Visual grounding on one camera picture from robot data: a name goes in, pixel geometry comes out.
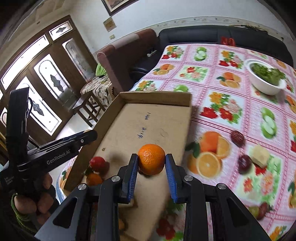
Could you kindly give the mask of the left hand with glove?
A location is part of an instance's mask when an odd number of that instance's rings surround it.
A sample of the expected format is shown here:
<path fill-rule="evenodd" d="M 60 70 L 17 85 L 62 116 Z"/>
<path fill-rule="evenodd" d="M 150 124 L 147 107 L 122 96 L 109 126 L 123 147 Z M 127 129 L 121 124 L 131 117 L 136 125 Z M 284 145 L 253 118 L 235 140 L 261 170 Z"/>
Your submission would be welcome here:
<path fill-rule="evenodd" d="M 36 214 L 37 223 L 42 226 L 51 216 L 50 209 L 56 203 L 55 198 L 48 191 L 41 194 L 38 202 L 18 194 L 14 194 L 11 198 L 11 207 L 16 215 L 18 225 L 32 235 L 38 231 L 32 221 L 32 214 Z"/>

